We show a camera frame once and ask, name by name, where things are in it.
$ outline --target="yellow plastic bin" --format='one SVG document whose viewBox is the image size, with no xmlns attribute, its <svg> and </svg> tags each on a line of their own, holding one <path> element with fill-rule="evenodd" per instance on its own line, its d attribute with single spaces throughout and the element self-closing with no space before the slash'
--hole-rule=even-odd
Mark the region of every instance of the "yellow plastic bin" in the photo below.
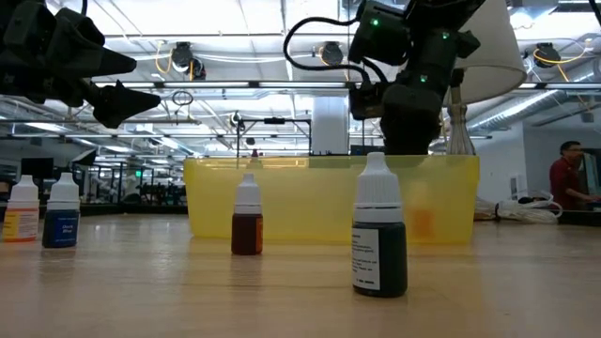
<svg viewBox="0 0 601 338">
<path fill-rule="evenodd" d="M 199 159 L 184 162 L 190 226 L 229 238 L 236 187 L 253 172 L 264 238 L 350 242 L 357 175 L 366 157 Z M 479 181 L 474 156 L 389 156 L 398 175 L 411 243 L 467 243 Z"/>
</svg>

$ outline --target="blue label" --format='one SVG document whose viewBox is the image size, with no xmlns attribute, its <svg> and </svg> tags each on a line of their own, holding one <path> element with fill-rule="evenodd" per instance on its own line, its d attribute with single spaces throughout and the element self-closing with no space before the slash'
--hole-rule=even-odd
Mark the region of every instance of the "blue label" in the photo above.
<svg viewBox="0 0 601 338">
<path fill-rule="evenodd" d="M 44 232 L 49 231 L 53 235 L 48 237 L 49 244 L 71 246 L 77 243 L 78 225 L 78 210 L 52 210 L 46 213 Z"/>
</svg>

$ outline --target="person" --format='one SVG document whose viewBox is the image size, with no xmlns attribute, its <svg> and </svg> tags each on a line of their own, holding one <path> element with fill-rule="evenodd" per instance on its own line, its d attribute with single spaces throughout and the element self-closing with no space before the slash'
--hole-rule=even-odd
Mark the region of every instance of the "person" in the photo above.
<svg viewBox="0 0 601 338">
<path fill-rule="evenodd" d="M 582 146 L 578 141 L 568 141 L 560 147 L 562 156 L 553 162 L 549 170 L 553 201 L 565 210 L 581 209 L 582 203 L 593 202 L 599 196 L 579 191 L 578 168 L 582 160 Z"/>
</svg>

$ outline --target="red shirt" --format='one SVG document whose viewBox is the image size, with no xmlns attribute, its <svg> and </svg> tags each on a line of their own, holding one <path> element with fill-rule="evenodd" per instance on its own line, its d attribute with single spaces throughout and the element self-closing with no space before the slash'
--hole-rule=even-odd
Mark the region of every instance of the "red shirt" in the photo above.
<svg viewBox="0 0 601 338">
<path fill-rule="evenodd" d="M 573 167 L 565 158 L 560 158 L 551 165 L 548 177 L 551 181 L 553 201 L 566 210 L 578 209 L 578 199 L 565 192 L 567 189 L 578 191 L 577 168 Z"/>
</svg>

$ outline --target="white cable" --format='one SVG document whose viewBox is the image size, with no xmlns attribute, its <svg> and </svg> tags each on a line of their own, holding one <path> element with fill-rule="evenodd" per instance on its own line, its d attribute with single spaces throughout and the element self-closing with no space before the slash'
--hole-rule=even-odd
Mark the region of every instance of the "white cable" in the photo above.
<svg viewBox="0 0 601 338">
<path fill-rule="evenodd" d="M 535 201 L 526 204 L 519 204 L 515 200 L 506 200 L 499 202 L 499 209 L 497 214 L 504 220 L 515 220 L 524 223 L 538 223 L 538 224 L 556 224 L 557 219 L 563 214 L 563 208 L 559 204 L 553 202 L 553 195 L 540 191 L 541 194 L 545 195 L 547 200 Z M 558 209 L 559 213 L 545 209 L 554 206 Z M 490 219 L 495 218 L 495 207 L 496 205 L 492 202 L 476 198 L 476 214 L 486 215 Z"/>
</svg>

